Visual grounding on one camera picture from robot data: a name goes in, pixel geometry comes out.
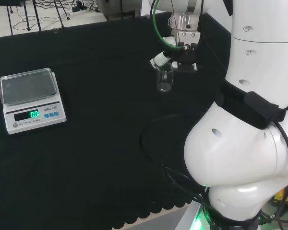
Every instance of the floor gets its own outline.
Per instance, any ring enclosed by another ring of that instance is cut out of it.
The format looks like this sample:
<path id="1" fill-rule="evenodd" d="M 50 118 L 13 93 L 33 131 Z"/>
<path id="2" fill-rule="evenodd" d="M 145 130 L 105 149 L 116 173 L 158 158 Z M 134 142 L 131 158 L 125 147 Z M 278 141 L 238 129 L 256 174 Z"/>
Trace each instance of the floor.
<path id="1" fill-rule="evenodd" d="M 92 0 L 84 0 L 85 4 L 90 5 Z M 63 1 L 66 5 L 64 7 L 69 8 L 68 1 Z M 38 31 L 37 20 L 35 16 L 35 11 L 33 8 L 33 4 L 31 1 L 26 1 L 27 13 L 29 16 L 29 26 L 31 27 L 31 31 L 27 30 L 26 22 L 23 22 L 25 19 L 24 7 L 12 7 L 13 13 L 10 13 L 11 23 L 13 26 L 13 34 L 24 34 L 30 32 Z M 37 7 L 38 17 L 41 21 L 41 29 L 42 30 L 51 30 L 54 28 L 61 28 L 61 23 L 58 18 L 58 13 L 56 8 L 43 9 L 41 7 Z M 70 16 L 70 19 L 67 20 L 66 15 L 62 8 L 59 9 L 63 25 L 65 27 L 82 25 L 82 24 L 90 24 L 90 23 L 99 23 L 106 22 L 106 18 L 102 13 L 89 11 L 87 13 L 83 13 L 76 16 Z M 0 6 L 0 37 L 11 35 L 11 29 L 9 24 L 9 18 L 7 14 L 6 7 Z"/>

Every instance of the green cable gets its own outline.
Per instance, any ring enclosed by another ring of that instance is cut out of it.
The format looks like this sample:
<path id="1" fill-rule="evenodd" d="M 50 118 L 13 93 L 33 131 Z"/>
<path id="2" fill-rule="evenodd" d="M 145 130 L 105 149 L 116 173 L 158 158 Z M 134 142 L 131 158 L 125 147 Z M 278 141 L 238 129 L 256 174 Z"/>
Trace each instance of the green cable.
<path id="1" fill-rule="evenodd" d="M 173 48 L 173 49 L 175 49 L 175 50 L 182 50 L 182 47 L 181 47 L 181 46 L 174 46 L 174 45 L 168 43 L 168 42 L 161 36 L 161 34 L 160 34 L 159 31 L 158 31 L 157 24 L 156 24 L 156 9 L 157 9 L 157 5 L 158 5 L 159 1 L 160 1 L 160 0 L 156 0 L 156 3 L 155 3 L 155 5 L 154 5 L 154 12 L 153 12 L 153 22 L 154 22 L 155 31 L 156 31 L 158 37 L 161 39 L 161 41 L 162 41 L 165 45 L 167 45 L 167 46 L 169 46 L 169 47 L 171 47 L 171 48 Z"/>

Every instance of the black cable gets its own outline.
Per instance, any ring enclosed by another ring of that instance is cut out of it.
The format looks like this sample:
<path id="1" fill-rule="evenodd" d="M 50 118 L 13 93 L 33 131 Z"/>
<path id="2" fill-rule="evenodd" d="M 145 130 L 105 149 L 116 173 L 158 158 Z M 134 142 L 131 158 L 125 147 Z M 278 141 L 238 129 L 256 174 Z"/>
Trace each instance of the black cable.
<path id="1" fill-rule="evenodd" d="M 21 20 L 23 21 L 24 19 L 22 18 L 22 16 L 19 15 L 17 6 L 16 6 L 16 10 L 17 10 L 17 15 L 18 15 L 18 16 L 21 18 Z"/>
<path id="2" fill-rule="evenodd" d="M 13 29 L 15 29 L 15 30 L 20 30 L 20 31 L 21 31 L 21 30 L 26 30 L 27 28 L 25 28 L 25 29 L 16 29 L 16 28 L 15 28 L 15 26 L 19 25 L 20 23 L 25 23 L 25 22 L 26 22 L 26 21 L 22 21 L 22 22 L 17 23 L 16 25 L 13 25 Z"/>
<path id="3" fill-rule="evenodd" d="M 46 4 L 44 4 L 43 2 L 39 1 L 39 2 L 36 2 L 36 6 L 37 6 L 37 7 L 40 7 L 40 8 L 43 8 L 43 9 L 55 8 L 55 5 L 52 5 L 51 2 L 47 2 L 47 3 L 49 3 L 49 5 L 46 5 Z"/>
<path id="4" fill-rule="evenodd" d="M 173 0 L 171 0 L 171 5 L 172 5 L 172 11 L 173 11 L 174 23 L 175 23 L 175 27 L 176 27 L 177 35 L 178 35 L 178 41 L 180 42 L 180 35 L 179 35 L 179 30 L 178 30 L 178 28 L 177 28 L 177 23 L 176 23 L 176 17 L 175 17 L 175 12 L 174 12 L 174 4 L 173 4 Z"/>
<path id="5" fill-rule="evenodd" d="M 154 122 L 156 121 L 160 121 L 160 120 L 165 120 L 165 119 L 169 119 L 169 118 L 176 118 L 176 117 L 192 117 L 192 116 L 188 116 L 188 115 L 167 115 L 167 116 L 163 116 L 163 117 L 160 117 L 160 118 L 157 118 L 157 119 L 154 119 L 150 124 L 153 124 Z M 147 125 L 143 130 L 142 132 L 140 133 L 140 136 L 139 136 L 139 145 L 140 145 L 140 149 L 141 149 L 141 152 L 142 154 L 149 160 L 151 161 L 152 163 L 154 163 L 155 165 L 157 165 L 158 167 L 162 168 L 162 169 L 166 169 L 170 172 L 173 172 L 175 173 L 176 175 L 178 176 L 182 176 L 186 179 L 188 179 L 189 181 L 192 181 L 188 176 L 176 171 L 176 170 L 173 170 L 165 165 L 161 165 L 159 163 L 157 163 L 147 152 L 146 150 L 144 149 L 143 147 L 143 137 L 144 137 L 144 134 L 146 133 L 147 129 L 150 127 L 150 124 Z M 219 216 L 223 216 L 219 211 L 217 211 L 216 209 L 214 209 L 210 203 L 209 203 L 209 200 L 208 200 L 208 196 L 207 196 L 207 193 L 205 192 L 201 192 L 200 195 L 196 194 L 196 193 L 193 193 L 191 191 L 188 191 L 187 189 L 183 188 L 181 185 L 179 185 L 170 175 L 169 173 L 167 173 L 168 177 L 170 178 L 170 180 L 180 189 L 182 190 L 183 192 L 185 192 L 186 194 L 188 194 L 190 197 L 192 197 L 192 200 L 195 201 L 195 202 L 198 202 L 202 205 L 204 205 L 208 210 L 212 210 L 214 211 L 215 213 L 217 213 Z"/>
<path id="6" fill-rule="evenodd" d="M 91 3 L 91 2 L 88 2 L 88 3 L 86 3 L 85 5 L 87 6 L 88 4 L 91 4 L 91 5 L 89 6 L 89 10 L 90 10 L 90 11 L 98 12 L 98 7 L 94 6 L 94 4 Z"/>
<path id="7" fill-rule="evenodd" d="M 202 32 L 202 17 L 203 17 L 203 11 L 204 11 L 204 0 L 202 0 L 201 3 L 201 12 L 200 12 L 200 17 L 198 19 L 198 27 L 197 27 L 197 31 L 198 32 Z"/>
<path id="8" fill-rule="evenodd" d="M 288 148 L 288 136 L 287 136 L 286 132 L 283 130 L 282 126 L 278 122 L 275 122 L 275 125 L 278 128 L 278 130 L 280 131 L 281 135 L 283 136 L 283 138 L 286 142 L 287 148 Z M 284 230 L 284 229 L 283 229 L 283 226 L 282 226 L 281 221 L 280 221 L 280 213 L 283 210 L 283 207 L 285 206 L 285 201 L 287 200 L 287 198 L 288 198 L 288 187 L 285 189 L 283 199 L 280 202 L 280 205 L 279 205 L 279 207 L 276 211 L 276 214 L 275 214 L 281 230 Z"/>
<path id="9" fill-rule="evenodd" d="M 270 218 L 271 217 L 271 215 L 269 215 L 269 214 L 266 214 L 265 212 L 263 212 L 263 211 L 261 211 L 260 212 L 263 216 L 265 216 L 265 217 L 267 217 L 267 218 Z"/>
<path id="10" fill-rule="evenodd" d="M 153 19 L 153 10 L 154 10 L 155 2 L 156 0 L 153 0 L 152 6 L 150 7 L 150 14 L 149 14 L 150 19 Z"/>
<path id="11" fill-rule="evenodd" d="M 285 143 L 287 145 L 287 149 L 288 149 L 288 136 L 287 136 L 287 134 L 285 133 L 284 129 L 282 128 L 282 126 L 278 122 L 275 122 L 275 125 L 278 128 L 278 130 L 280 131 L 282 137 L 284 138 Z M 283 199 L 281 200 L 279 207 L 277 208 L 276 213 L 274 215 L 272 215 L 274 217 L 273 218 L 267 218 L 263 221 L 260 221 L 260 224 L 263 225 L 266 223 L 271 223 L 273 220 L 276 220 L 279 224 L 280 229 L 284 230 L 282 223 L 288 223 L 288 220 L 281 220 L 280 218 L 287 211 L 287 210 L 283 209 L 285 206 L 285 202 L 286 202 L 287 198 L 288 198 L 288 187 L 285 188 Z"/>

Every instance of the electronic scale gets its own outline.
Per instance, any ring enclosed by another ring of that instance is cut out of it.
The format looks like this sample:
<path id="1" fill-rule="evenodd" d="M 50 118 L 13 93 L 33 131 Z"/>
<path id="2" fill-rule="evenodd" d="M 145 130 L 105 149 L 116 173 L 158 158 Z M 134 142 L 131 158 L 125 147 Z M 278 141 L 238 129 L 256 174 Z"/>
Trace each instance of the electronic scale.
<path id="1" fill-rule="evenodd" d="M 39 69 L 0 78 L 3 115 L 9 134 L 66 121 L 51 69 Z"/>

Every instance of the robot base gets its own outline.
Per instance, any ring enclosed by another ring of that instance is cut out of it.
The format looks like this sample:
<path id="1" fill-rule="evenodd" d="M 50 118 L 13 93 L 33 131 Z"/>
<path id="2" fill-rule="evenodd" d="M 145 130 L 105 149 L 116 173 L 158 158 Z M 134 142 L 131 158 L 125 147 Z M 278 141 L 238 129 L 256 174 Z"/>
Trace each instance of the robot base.
<path id="1" fill-rule="evenodd" d="M 207 212 L 204 212 L 203 206 L 199 207 L 198 215 L 194 219 L 190 230 L 210 230 L 210 215 Z M 219 225 L 218 223 L 213 223 L 213 230 L 242 230 L 242 227 L 225 227 Z M 249 226 L 247 229 L 243 230 L 261 230 L 258 223 L 254 223 L 253 226 Z"/>

